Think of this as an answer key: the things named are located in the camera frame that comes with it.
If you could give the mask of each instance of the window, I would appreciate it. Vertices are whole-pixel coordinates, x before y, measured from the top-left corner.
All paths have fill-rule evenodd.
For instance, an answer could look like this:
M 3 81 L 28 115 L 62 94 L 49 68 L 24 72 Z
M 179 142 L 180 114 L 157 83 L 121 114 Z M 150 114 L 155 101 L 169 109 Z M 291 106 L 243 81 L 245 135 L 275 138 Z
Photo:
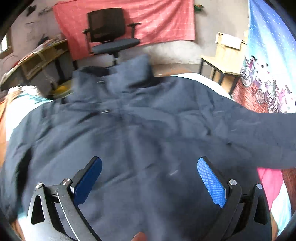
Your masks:
M 0 43 L 0 59 L 5 58 L 13 52 L 11 44 L 11 31 L 8 30 L 7 34 L 4 36 L 2 42 Z

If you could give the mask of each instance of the jacket snap button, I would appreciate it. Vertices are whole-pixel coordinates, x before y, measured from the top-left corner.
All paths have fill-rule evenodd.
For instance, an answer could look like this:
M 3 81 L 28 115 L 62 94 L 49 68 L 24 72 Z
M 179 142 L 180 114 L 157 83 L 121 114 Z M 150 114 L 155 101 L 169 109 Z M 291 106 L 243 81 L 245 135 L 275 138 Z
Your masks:
M 102 113 L 102 114 L 106 114 L 106 113 L 109 113 L 109 112 L 111 112 L 111 110 L 104 110 L 104 111 L 102 111 L 101 113 Z

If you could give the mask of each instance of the jacket sleeve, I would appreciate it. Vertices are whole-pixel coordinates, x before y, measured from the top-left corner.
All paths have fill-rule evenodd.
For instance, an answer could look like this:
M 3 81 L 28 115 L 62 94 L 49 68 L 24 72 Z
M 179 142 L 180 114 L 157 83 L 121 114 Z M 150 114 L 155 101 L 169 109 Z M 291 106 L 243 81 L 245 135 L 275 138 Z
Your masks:
M 0 208 L 9 222 L 17 218 L 36 138 L 41 108 L 31 111 L 14 129 L 0 171 Z
M 296 114 L 255 113 L 205 89 L 196 88 L 200 111 L 212 134 L 240 153 L 242 165 L 296 167 Z

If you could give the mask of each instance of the office chair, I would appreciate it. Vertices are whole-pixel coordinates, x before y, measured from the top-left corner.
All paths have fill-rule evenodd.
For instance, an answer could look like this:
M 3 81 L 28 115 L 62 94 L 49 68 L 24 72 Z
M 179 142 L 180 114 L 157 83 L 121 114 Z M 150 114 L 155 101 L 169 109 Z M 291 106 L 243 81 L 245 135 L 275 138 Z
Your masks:
M 82 31 L 85 34 L 86 44 L 90 54 L 111 54 L 114 57 L 113 64 L 116 65 L 118 53 L 121 50 L 134 47 L 140 43 L 135 39 L 135 27 L 141 23 L 131 23 L 127 25 L 132 28 L 130 39 L 116 38 L 126 33 L 126 25 L 122 8 L 106 8 L 89 12 L 87 14 L 89 28 Z M 90 42 L 100 42 L 101 44 L 90 47 Z

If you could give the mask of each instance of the metal table leg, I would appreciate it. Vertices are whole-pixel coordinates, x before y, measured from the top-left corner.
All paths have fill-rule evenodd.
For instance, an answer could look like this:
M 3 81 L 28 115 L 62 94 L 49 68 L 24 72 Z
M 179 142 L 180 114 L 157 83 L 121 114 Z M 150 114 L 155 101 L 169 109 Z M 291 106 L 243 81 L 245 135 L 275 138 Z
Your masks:
M 74 70 L 77 70 L 78 69 L 77 60 L 74 60 L 72 63 L 73 63 Z
M 224 76 L 225 76 L 225 74 L 220 72 L 220 79 L 219 79 L 219 82 L 218 82 L 219 85 L 222 84 L 222 80 L 223 80 Z
M 63 70 L 61 68 L 61 65 L 60 65 L 60 62 L 59 62 L 58 58 L 54 60 L 54 64 L 56 66 L 57 73 L 59 75 L 59 81 L 58 82 L 65 81 L 65 75 L 64 75 L 64 72 L 63 72 Z
M 199 74 L 202 74 L 203 63 L 204 63 L 204 60 L 201 59 L 201 61 L 200 61 L 200 69 L 199 69 L 199 71 L 198 71 Z
M 214 69 L 213 76 L 212 76 L 212 80 L 214 80 L 215 73 L 216 73 L 216 70 Z
M 237 81 L 238 81 L 238 80 L 239 80 L 239 76 L 237 76 L 237 77 L 234 78 L 234 81 L 233 81 L 233 83 L 232 83 L 231 89 L 230 89 L 230 91 L 229 91 L 229 95 L 232 94 L 232 92 L 233 92 L 235 86 L 237 85 Z

